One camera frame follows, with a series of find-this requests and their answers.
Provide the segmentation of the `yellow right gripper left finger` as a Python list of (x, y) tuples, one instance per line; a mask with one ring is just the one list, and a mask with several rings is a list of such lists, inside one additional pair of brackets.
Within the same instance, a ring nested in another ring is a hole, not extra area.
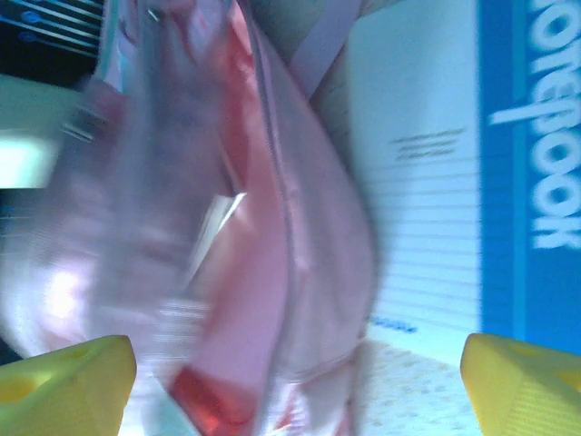
[(124, 335), (5, 364), (1, 434), (116, 435), (135, 378), (133, 347)]

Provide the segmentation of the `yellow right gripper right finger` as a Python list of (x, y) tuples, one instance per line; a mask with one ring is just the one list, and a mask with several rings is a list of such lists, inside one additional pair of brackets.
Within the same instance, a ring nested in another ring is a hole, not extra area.
[(578, 355), (473, 333), (460, 373), (483, 435), (579, 436)]

